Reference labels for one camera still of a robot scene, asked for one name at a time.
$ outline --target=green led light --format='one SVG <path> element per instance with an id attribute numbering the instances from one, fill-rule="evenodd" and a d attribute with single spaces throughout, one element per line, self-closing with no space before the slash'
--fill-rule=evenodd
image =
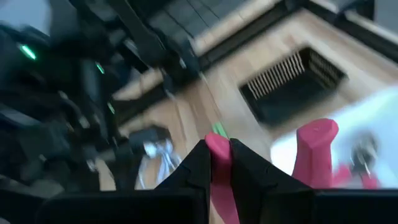
<path id="1" fill-rule="evenodd" d="M 21 45 L 20 50 L 32 60 L 36 60 L 36 54 L 26 45 Z"/>
<path id="2" fill-rule="evenodd" d="M 111 103 L 108 103 L 108 108 L 111 110 L 112 114 L 114 114 L 114 108 Z"/>
<path id="3" fill-rule="evenodd" d="M 102 74 L 105 74 L 105 70 L 102 68 L 102 66 L 101 66 L 98 62 L 95 62 L 95 64 L 97 65 L 97 68 L 99 69 L 99 71 L 100 71 Z"/>

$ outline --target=wooden surface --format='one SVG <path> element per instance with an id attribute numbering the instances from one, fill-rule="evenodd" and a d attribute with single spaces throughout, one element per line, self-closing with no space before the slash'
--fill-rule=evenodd
<path id="1" fill-rule="evenodd" d="M 333 96 L 319 101 L 277 128 L 259 124 L 238 86 L 303 45 L 320 52 L 346 72 L 349 80 Z M 220 121 L 229 137 L 241 140 L 269 160 L 270 146 L 281 135 L 394 85 L 397 75 L 395 64 L 303 10 L 215 65 L 204 79 L 187 87 L 175 99 L 164 100 L 151 107 L 122 127 L 121 132 L 127 134 L 150 123 L 163 124 L 169 128 L 175 150 L 184 158 L 199 139 L 211 131 L 211 125 Z M 144 77 L 139 85 L 133 84 L 121 91 L 117 97 L 137 97 L 159 81 L 148 77 Z M 158 166 L 159 161 L 153 161 L 148 168 L 146 182 L 150 187 L 155 187 Z M 222 223 L 213 209 L 211 222 Z"/>

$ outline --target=wire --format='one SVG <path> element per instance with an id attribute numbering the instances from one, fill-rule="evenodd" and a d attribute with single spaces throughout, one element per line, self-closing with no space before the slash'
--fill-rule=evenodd
<path id="1" fill-rule="evenodd" d="M 164 179 L 166 179 L 170 175 L 171 171 L 174 171 L 182 161 L 181 157 L 177 153 L 173 152 L 173 144 L 169 139 L 166 140 L 164 144 L 151 142 L 145 143 L 144 148 L 147 156 L 142 159 L 138 172 L 139 183 L 142 189 L 146 188 L 143 176 L 150 159 L 160 156 L 162 160 L 157 173 L 156 184 L 160 184 Z"/>

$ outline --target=wooden floor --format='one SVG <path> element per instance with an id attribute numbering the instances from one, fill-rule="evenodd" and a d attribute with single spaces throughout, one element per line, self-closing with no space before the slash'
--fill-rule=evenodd
<path id="1" fill-rule="evenodd" d="M 273 3 L 273 1 L 256 0 L 254 2 L 261 4 L 261 10 L 266 10 Z M 259 6 L 254 8 L 256 11 L 252 10 L 253 17 L 256 13 L 260 13 Z M 218 38 L 222 39 L 231 32 L 225 27 L 237 29 L 247 22 L 240 12 L 232 15 L 231 18 L 231 24 L 235 26 L 229 26 L 230 21 L 227 21 L 216 27 L 213 33 L 204 34 L 203 38 L 196 40 L 195 47 L 199 55 L 209 46 L 217 43 L 218 40 L 214 38 L 217 32 L 220 32 Z M 343 83 L 333 96 L 318 102 L 277 128 L 259 124 L 250 112 L 238 87 L 263 68 L 304 45 L 311 46 L 341 68 L 347 73 L 349 80 Z M 243 46 L 236 53 L 215 65 L 207 74 L 204 74 L 204 77 L 179 93 L 174 99 L 164 100 L 154 105 L 142 116 L 121 127 L 121 132 L 127 134 L 133 129 L 139 129 L 151 123 L 162 124 L 168 127 L 175 150 L 184 158 L 194 145 L 211 131 L 212 124 L 221 122 L 229 137 L 241 140 L 254 152 L 269 160 L 270 146 L 281 135 L 371 93 L 394 85 L 398 78 L 398 67 L 351 37 L 332 28 L 310 12 L 303 10 Z M 125 99 L 138 97 L 159 80 L 161 80 L 160 74 L 157 71 L 151 71 L 139 83 L 132 83 L 115 97 Z M 158 166 L 159 161 L 152 161 L 148 168 L 146 182 L 150 187 L 155 187 L 154 179 Z M 222 223 L 213 209 L 211 222 Z"/>

